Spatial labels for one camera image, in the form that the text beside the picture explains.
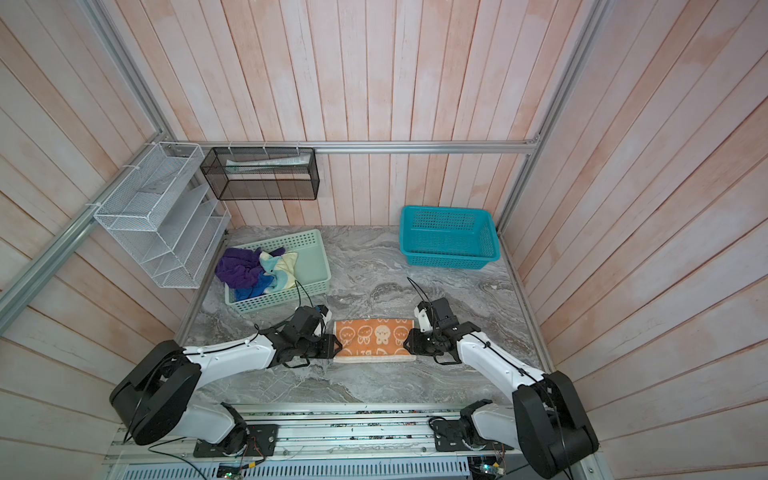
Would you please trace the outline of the orange bunny print towel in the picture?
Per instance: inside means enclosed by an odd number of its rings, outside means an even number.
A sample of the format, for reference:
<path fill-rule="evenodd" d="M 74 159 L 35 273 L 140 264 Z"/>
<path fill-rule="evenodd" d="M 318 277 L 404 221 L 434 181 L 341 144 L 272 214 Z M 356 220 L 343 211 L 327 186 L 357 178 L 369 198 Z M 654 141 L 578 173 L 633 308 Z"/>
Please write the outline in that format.
<path fill-rule="evenodd" d="M 404 348 L 413 320 L 358 319 L 336 322 L 334 334 L 342 350 L 333 358 L 335 363 L 396 363 L 412 362 L 416 357 Z"/>

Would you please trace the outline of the light green plastic basket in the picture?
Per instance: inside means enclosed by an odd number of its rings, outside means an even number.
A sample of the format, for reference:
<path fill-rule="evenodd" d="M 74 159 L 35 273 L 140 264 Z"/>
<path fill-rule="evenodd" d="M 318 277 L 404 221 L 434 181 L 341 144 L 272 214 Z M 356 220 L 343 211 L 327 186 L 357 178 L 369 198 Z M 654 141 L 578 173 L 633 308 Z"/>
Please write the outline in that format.
<path fill-rule="evenodd" d="M 224 284 L 225 304 L 240 314 L 299 300 L 303 295 L 324 295 L 331 280 L 317 229 L 230 247 L 215 274 Z"/>

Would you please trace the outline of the yellow teal hippo towel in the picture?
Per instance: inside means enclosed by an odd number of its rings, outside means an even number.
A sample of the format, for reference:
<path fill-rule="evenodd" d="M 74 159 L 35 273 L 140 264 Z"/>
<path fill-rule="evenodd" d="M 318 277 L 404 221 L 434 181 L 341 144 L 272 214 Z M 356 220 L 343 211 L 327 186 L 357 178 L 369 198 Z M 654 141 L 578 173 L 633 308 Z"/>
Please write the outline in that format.
<path fill-rule="evenodd" d="M 295 269 L 299 254 L 297 252 L 287 252 L 282 255 L 272 255 L 267 252 L 261 252 L 259 261 L 264 275 L 270 275 L 275 278 L 272 286 L 264 291 L 264 294 L 277 293 L 286 289 L 296 287 Z"/>

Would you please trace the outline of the teal plastic basket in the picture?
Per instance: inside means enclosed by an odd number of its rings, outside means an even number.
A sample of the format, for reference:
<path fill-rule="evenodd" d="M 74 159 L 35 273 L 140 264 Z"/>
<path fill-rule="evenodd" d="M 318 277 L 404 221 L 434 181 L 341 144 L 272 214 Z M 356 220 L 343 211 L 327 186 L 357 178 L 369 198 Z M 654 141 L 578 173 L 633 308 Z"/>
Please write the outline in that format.
<path fill-rule="evenodd" d="M 406 206 L 399 243 L 413 266 L 479 270 L 501 257 L 493 218 L 479 209 Z"/>

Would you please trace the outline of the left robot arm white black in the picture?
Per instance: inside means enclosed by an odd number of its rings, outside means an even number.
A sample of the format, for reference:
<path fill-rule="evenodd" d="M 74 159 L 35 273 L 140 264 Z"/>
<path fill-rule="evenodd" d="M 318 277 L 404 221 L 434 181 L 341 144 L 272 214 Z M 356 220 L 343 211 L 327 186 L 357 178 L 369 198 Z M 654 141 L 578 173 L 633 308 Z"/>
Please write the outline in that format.
<path fill-rule="evenodd" d="M 226 402 L 195 400 L 195 392 L 243 372 L 292 368 L 296 359 L 303 368 L 312 359 L 333 358 L 342 344 L 328 329 L 330 319 L 324 305 L 301 306 L 290 318 L 240 340 L 189 347 L 163 341 L 114 388 L 109 403 L 138 445 L 171 435 L 198 439 L 234 456 L 246 449 L 245 420 Z"/>

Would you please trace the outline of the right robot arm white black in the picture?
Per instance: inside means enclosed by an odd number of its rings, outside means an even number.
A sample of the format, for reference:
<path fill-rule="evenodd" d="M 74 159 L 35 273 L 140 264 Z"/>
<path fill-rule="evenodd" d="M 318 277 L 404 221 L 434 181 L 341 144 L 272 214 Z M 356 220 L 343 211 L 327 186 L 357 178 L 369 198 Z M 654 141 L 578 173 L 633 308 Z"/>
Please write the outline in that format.
<path fill-rule="evenodd" d="M 428 425 L 436 448 L 482 449 L 492 443 L 522 453 L 540 477 L 551 479 L 594 454 L 599 440 L 570 378 L 545 373 L 503 350 L 471 322 L 461 323 L 445 298 L 423 300 L 415 309 L 418 326 L 410 330 L 405 350 L 437 361 L 464 364 L 482 374 L 510 401 L 488 399 L 460 410 L 459 418 L 432 417 Z"/>

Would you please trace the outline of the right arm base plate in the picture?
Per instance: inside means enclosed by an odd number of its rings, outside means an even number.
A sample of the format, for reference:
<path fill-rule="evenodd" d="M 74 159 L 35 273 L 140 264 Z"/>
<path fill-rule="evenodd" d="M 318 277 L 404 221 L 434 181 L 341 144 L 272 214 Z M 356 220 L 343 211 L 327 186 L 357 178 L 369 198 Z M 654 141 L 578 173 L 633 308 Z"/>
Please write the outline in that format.
<path fill-rule="evenodd" d="M 428 419 L 427 425 L 433 432 L 435 449 L 438 452 L 511 449 L 511 446 L 501 442 L 481 438 L 469 421 L 463 418 L 448 420 L 435 416 Z"/>

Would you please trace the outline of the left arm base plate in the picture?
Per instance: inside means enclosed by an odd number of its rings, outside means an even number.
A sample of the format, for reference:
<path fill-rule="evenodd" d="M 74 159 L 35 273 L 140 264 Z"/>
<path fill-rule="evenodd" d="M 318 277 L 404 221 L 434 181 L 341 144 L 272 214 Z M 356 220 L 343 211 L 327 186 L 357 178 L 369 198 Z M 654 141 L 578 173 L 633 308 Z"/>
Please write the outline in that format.
<path fill-rule="evenodd" d="M 193 457 L 214 458 L 242 454 L 246 457 L 270 457 L 274 455 L 278 432 L 277 424 L 236 426 L 218 444 L 198 440 Z"/>

